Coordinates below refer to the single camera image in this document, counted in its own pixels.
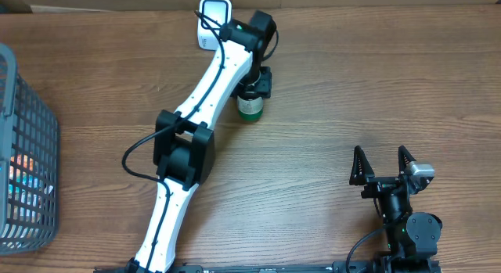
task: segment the wooden table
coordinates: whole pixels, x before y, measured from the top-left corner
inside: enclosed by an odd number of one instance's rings
[[[272,98],[255,124],[233,101],[219,118],[218,159],[186,214],[178,262],[343,260],[380,227],[373,202],[348,185],[353,148],[384,176],[398,172],[406,145],[436,169],[412,204],[444,221],[436,256],[444,272],[499,272],[501,8],[269,12],[280,31],[265,63]],[[207,69],[214,54],[197,47],[195,25],[191,12],[0,16],[0,41],[62,130],[59,234],[37,253],[3,257],[1,272],[90,272],[135,255],[157,187],[128,176],[120,160]],[[154,174],[152,147],[131,166]]]

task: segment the white device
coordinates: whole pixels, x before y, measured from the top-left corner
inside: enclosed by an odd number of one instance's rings
[[[204,100],[200,109],[190,117],[194,124],[207,124],[207,127],[214,130],[215,123],[221,114],[228,98],[239,81],[251,70],[253,53],[245,51],[243,45],[233,41],[222,42],[225,50],[225,68],[222,70],[219,79],[211,92]],[[221,48],[218,47],[212,59],[211,65],[205,72],[199,84],[188,97],[188,99],[178,107],[176,112],[181,112],[181,117],[185,117],[193,107],[200,101],[202,96],[211,86],[222,62]],[[158,229],[160,219],[164,212],[167,201],[164,184],[167,184],[171,191],[171,197],[166,209],[165,217],[160,225],[157,244],[155,245],[148,270],[151,272],[167,272],[175,259],[175,243],[181,228],[182,219],[185,216],[186,208],[193,193],[198,188],[195,184],[188,191],[182,189],[182,184],[165,178],[164,182],[157,183],[157,201],[153,209],[148,232],[139,252],[135,255],[135,260],[139,262],[141,268],[146,268],[150,254],[152,253],[152,243]]]
[[[230,0],[201,0],[198,11],[215,20],[220,25],[228,23],[232,19],[232,3]],[[219,34],[219,26],[216,23],[209,20],[207,20],[207,23]],[[198,45],[202,49],[216,50],[219,47],[218,39],[200,19],[198,19],[197,29]]]

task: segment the gray plastic basket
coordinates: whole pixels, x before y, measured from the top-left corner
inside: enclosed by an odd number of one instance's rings
[[[59,125],[0,44],[0,255],[36,250],[58,229]]]

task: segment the black cable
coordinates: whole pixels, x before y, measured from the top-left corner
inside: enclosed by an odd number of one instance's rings
[[[397,219],[393,220],[392,222],[390,223],[387,223],[385,225],[383,225],[382,228],[379,228],[379,229],[376,229],[374,231],[372,231],[371,233],[365,235],[363,238],[361,238],[350,250],[348,256],[346,257],[346,261],[344,263],[344,266],[346,267],[346,273],[351,273],[350,272],[350,259],[351,259],[351,256],[353,255],[353,253],[355,252],[355,250],[360,246],[362,245],[366,240],[374,237],[375,235],[379,235],[381,232],[385,231],[386,229],[396,225],[397,223],[400,222],[400,220],[405,216],[405,214],[407,214],[409,211],[410,213],[412,213],[412,208],[410,207],[410,194],[409,194],[409,183],[407,181],[405,181],[405,187],[406,187],[406,192],[407,192],[407,206],[405,207],[406,209],[404,211],[402,211],[402,213],[397,217]]]
[[[158,223],[157,230],[155,231],[155,236],[153,237],[153,241],[151,243],[150,256],[148,257],[148,262],[146,263],[146,268],[145,268],[146,272],[149,272],[149,269],[150,269],[151,260],[153,259],[153,254],[155,252],[155,246],[158,243],[157,240],[158,240],[158,235],[160,233],[160,227],[161,227],[162,223],[164,222],[165,214],[167,213],[168,203],[169,203],[169,200],[171,198],[171,191],[169,190],[167,184],[165,184],[164,181],[162,181],[162,180],[160,180],[158,178],[155,178],[155,177],[152,177],[152,176],[149,176],[149,175],[146,175],[146,174],[140,174],[138,172],[135,172],[135,171],[131,170],[127,166],[127,158],[128,158],[128,156],[135,149],[137,149],[142,144],[148,142],[149,140],[151,140],[153,138],[156,138],[158,135],[162,135],[163,133],[166,133],[168,131],[172,131],[172,130],[177,129],[183,122],[189,120],[198,111],[198,109],[204,103],[205,99],[209,96],[209,94],[212,91],[212,88],[214,88],[214,86],[218,82],[218,79],[221,76],[222,70],[225,68],[225,48],[224,48],[224,45],[222,44],[221,38],[218,36],[218,34],[216,34],[215,29],[213,27],[211,27],[208,24],[208,22],[205,20],[206,18],[208,18],[207,16],[205,16],[204,14],[201,14],[198,11],[195,11],[195,15],[198,16],[202,20],[202,22],[205,23],[209,27],[209,29],[211,30],[212,34],[218,40],[219,47],[221,48],[221,64],[219,65],[219,70],[216,73],[216,76],[214,77],[214,80],[212,81],[211,85],[209,86],[209,88],[207,89],[207,91],[204,93],[204,95],[202,96],[202,98],[200,99],[200,101],[193,107],[193,110],[191,112],[189,112],[188,115],[186,115],[186,117],[184,117],[181,120],[177,121],[175,124],[169,125],[168,127],[165,127],[165,128],[163,128],[163,129],[161,129],[159,131],[156,131],[155,133],[152,133],[151,135],[148,135],[145,138],[137,141],[134,145],[130,146],[125,151],[124,156],[122,157],[122,167],[124,168],[125,171],[127,171],[127,173],[129,173],[130,175],[134,175],[136,177],[139,177],[139,178],[144,178],[144,179],[148,179],[148,180],[152,180],[152,181],[155,181],[157,183],[160,183],[166,189],[166,194],[165,195],[166,195],[167,200],[165,202],[164,210],[162,212],[162,216],[160,217],[160,221]]]
[[[218,23],[218,21],[217,21],[217,20],[214,20],[214,19],[210,18],[209,16],[207,16],[207,15],[205,15],[205,14],[203,14],[203,13],[200,13],[200,12],[198,12],[198,13],[199,13],[199,14],[200,14],[200,15],[201,15],[201,16],[202,16],[205,20],[210,20],[212,23],[214,23],[216,26],[218,26],[218,27],[219,27],[219,28],[212,28],[213,30],[218,30],[218,29],[221,29],[221,24],[220,24],[220,23]],[[209,24],[208,24],[207,22],[204,22],[204,21],[202,20],[202,24],[204,24],[204,23],[205,23],[208,27],[211,27],[211,26],[209,26]]]
[[[376,212],[377,212],[377,216],[378,217],[381,217],[381,212],[379,211],[379,207],[377,206],[377,199],[374,198],[374,206],[376,207]]]
[[[153,241],[151,242],[151,251],[150,256],[148,257],[148,262],[146,263],[145,272],[149,272],[150,263],[153,259],[153,253],[155,252],[155,246],[158,243],[158,234],[160,234],[160,226],[164,223],[165,214],[167,213],[167,206],[169,205],[169,201],[171,200],[171,190],[163,181],[159,181],[158,183],[162,184],[165,187],[165,205],[164,211],[162,211],[162,216],[160,217],[160,221],[158,222],[157,230],[155,231],[155,236],[153,237]]]
[[[279,44],[279,30],[275,30],[275,36],[276,36],[275,46],[273,46],[272,51],[270,51],[268,54],[266,54],[266,56],[263,57],[263,62],[266,61],[267,59],[269,59],[273,55],[273,53],[276,49],[276,46],[278,46],[278,44]]]
[[[197,15],[201,20],[202,22],[204,23],[207,23],[207,21],[205,20],[205,16],[204,14],[201,14],[200,12],[198,11],[195,11],[195,15]],[[155,178],[155,177],[152,177],[152,176],[149,176],[149,175],[146,175],[146,174],[140,174],[138,172],[135,172],[133,170],[131,170],[128,166],[127,166],[127,158],[128,156],[135,150],[137,149],[138,147],[140,147],[142,144],[148,142],[149,140],[153,139],[153,138],[156,138],[158,135],[162,135],[163,133],[167,132],[167,131],[171,131],[171,130],[175,130],[176,128],[178,128],[183,122],[187,121],[190,119],[190,117],[192,117],[197,111],[198,109],[200,108],[200,106],[202,106],[202,104],[204,103],[205,99],[209,96],[209,94],[211,93],[212,91],[212,88],[214,88],[216,82],[218,82],[218,79],[219,79],[219,76],[221,76],[221,72],[222,70],[225,68],[225,49],[223,47],[223,44],[221,42],[221,38],[218,36],[218,34],[216,34],[214,28],[212,28],[211,26],[209,26],[212,34],[218,39],[218,43],[219,43],[219,47],[221,48],[221,65],[219,66],[219,70],[218,72],[216,73],[216,76],[214,78],[214,80],[212,81],[212,84],[211,86],[209,86],[209,89],[205,92],[204,96],[202,96],[202,98],[200,99],[200,101],[193,107],[193,110],[188,113],[188,115],[186,117],[183,117],[180,121],[176,122],[175,124],[173,125],[170,125],[168,127],[165,127],[155,133],[152,133],[151,135],[148,135],[146,136],[145,138],[137,141],[134,145],[130,146],[124,153],[124,156],[122,157],[122,167],[124,168],[124,170],[130,174],[130,175],[134,175],[136,177],[139,177],[139,178],[145,178],[145,179],[149,179],[149,180],[152,180],[152,181],[156,181],[158,182],[159,179],[158,178]]]

